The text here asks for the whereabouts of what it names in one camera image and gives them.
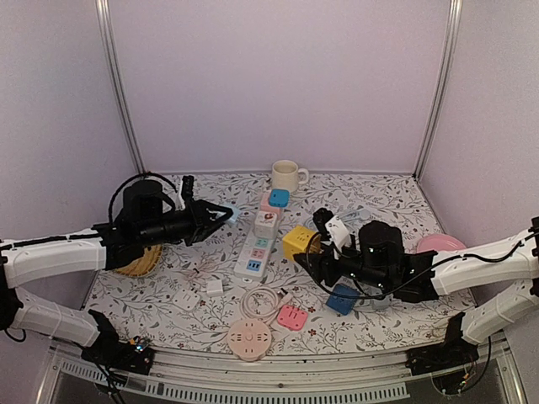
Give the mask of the pink round power strip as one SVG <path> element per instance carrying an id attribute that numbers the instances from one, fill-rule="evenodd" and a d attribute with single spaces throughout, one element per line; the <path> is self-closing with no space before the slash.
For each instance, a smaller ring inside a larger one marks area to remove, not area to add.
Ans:
<path id="1" fill-rule="evenodd" d="M 269 351 L 271 343 L 271 331 L 260 320 L 234 322 L 227 333 L 228 347 L 237 358 L 245 362 L 262 359 Z"/>

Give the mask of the pale blue small charger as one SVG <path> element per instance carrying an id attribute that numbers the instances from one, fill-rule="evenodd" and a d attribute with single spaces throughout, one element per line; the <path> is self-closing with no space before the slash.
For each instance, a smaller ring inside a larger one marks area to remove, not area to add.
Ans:
<path id="1" fill-rule="evenodd" d="M 224 204 L 223 206 L 232 211 L 232 215 L 226 220 L 226 223 L 229 226 L 233 226 L 237 222 L 237 219 L 241 214 L 241 210 L 237 206 L 231 204 Z"/>

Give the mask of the yellow cube socket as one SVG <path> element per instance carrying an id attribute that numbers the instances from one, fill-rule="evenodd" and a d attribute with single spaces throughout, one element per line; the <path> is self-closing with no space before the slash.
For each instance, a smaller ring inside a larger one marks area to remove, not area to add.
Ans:
<path id="1" fill-rule="evenodd" d="M 317 233 L 304 226 L 295 226 L 282 239 L 284 258 L 293 260 L 298 253 L 309 251 L 312 254 L 321 252 L 321 244 Z"/>

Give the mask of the white square plug adapter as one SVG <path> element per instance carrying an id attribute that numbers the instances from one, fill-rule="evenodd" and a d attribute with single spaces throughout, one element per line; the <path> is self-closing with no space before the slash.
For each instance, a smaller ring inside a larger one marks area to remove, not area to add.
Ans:
<path id="1" fill-rule="evenodd" d="M 181 289 L 173 298 L 173 303 L 185 312 L 191 312 L 197 308 L 201 296 L 194 290 Z"/>

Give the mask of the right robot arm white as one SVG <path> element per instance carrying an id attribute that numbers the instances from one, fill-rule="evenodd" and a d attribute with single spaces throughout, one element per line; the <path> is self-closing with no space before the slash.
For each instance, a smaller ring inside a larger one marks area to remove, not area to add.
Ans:
<path id="1" fill-rule="evenodd" d="M 538 307 L 538 220 L 531 227 L 497 242 L 454 252 L 407 253 L 400 229 L 382 221 L 362 226 L 357 236 L 337 216 L 307 239 L 292 260 L 324 291 L 345 276 L 378 288 L 408 303 L 437 300 L 458 290 L 512 281 L 487 303 L 453 316 L 435 359 L 454 366 L 468 346 L 486 338 Z"/>

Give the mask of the small white usb charger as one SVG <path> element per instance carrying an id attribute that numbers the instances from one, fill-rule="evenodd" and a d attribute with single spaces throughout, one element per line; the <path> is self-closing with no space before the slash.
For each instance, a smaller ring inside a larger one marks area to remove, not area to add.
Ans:
<path id="1" fill-rule="evenodd" d="M 226 293 L 226 285 L 220 279 L 209 280 L 206 282 L 205 293 L 209 297 L 223 296 Z"/>

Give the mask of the pink square plug adapter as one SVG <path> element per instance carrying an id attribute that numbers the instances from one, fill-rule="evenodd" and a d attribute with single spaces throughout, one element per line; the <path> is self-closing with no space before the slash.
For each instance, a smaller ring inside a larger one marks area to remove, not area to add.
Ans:
<path id="1" fill-rule="evenodd" d="M 291 305 L 283 305 L 277 315 L 277 323 L 291 331 L 301 331 L 307 322 L 308 312 Z"/>

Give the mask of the light blue small adapter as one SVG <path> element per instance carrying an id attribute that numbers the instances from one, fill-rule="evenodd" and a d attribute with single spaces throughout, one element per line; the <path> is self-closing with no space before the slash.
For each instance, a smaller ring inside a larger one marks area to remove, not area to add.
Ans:
<path id="1" fill-rule="evenodd" d="M 268 204 L 276 208 L 285 208 L 290 200 L 290 192 L 286 189 L 272 189 L 269 193 Z"/>

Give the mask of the pink cube socket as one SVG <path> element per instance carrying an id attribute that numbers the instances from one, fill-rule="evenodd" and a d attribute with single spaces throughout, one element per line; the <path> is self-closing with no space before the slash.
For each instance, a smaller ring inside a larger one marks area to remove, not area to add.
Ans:
<path id="1" fill-rule="evenodd" d="M 259 208 L 262 211 L 272 212 L 272 213 L 277 214 L 279 217 L 281 217 L 283 209 L 280 207 L 270 205 L 270 196 L 271 196 L 270 191 L 266 191 L 263 193 L 262 198 L 260 200 Z"/>

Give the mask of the white colourful power strip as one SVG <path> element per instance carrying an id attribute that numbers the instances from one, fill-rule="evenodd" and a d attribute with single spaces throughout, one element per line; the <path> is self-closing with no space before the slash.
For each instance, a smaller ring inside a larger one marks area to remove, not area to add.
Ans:
<path id="1" fill-rule="evenodd" d="M 277 213 L 265 210 L 257 213 L 237 258 L 233 270 L 235 276 L 256 282 L 264 278 L 279 224 L 280 217 Z"/>

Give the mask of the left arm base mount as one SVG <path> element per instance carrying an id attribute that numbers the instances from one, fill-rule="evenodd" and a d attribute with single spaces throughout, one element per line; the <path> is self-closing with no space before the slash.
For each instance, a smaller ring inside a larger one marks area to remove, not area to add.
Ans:
<path id="1" fill-rule="evenodd" d="M 122 342 L 103 313 L 94 310 L 88 313 L 97 322 L 99 335 L 91 346 L 82 347 L 81 358 L 106 369 L 149 375 L 155 356 L 155 350 L 150 347 L 151 340 L 135 336 Z"/>

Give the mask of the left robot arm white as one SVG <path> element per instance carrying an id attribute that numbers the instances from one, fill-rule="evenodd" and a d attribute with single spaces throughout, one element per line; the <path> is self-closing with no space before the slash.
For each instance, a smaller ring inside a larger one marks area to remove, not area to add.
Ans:
<path id="1" fill-rule="evenodd" d="M 128 178 L 114 192 L 118 214 L 80 232 L 1 244 L 1 328 L 33 331 L 90 348 L 107 365 L 125 358 L 125 347 L 109 319 L 94 310 L 74 311 L 24 290 L 24 284 L 81 271 L 124 268 L 151 247 L 203 242 L 233 211 L 193 194 L 194 178 L 182 178 L 176 198 L 156 173 Z"/>

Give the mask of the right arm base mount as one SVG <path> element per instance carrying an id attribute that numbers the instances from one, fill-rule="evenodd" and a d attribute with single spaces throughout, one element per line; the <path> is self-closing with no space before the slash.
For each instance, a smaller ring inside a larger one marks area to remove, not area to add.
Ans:
<path id="1" fill-rule="evenodd" d="M 443 369 L 470 364 L 479 359 L 477 344 L 463 339 L 463 312 L 449 319 L 441 343 L 411 348 L 406 352 L 405 367 L 412 375 L 422 375 Z"/>

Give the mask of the dark blue cube socket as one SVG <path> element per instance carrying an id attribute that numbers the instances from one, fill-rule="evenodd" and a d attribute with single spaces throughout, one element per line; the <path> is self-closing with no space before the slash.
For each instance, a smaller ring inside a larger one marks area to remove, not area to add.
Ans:
<path id="1" fill-rule="evenodd" d="M 358 290 L 346 284 L 336 284 L 325 306 L 342 316 L 347 316 L 352 312 L 359 296 Z"/>

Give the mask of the grey blue power strip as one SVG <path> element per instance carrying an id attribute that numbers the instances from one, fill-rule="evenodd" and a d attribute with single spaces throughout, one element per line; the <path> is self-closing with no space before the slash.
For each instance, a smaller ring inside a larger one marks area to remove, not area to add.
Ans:
<path id="1" fill-rule="evenodd" d="M 392 303 L 392 297 L 386 296 L 383 299 L 371 299 L 371 309 L 373 311 L 386 310 Z"/>

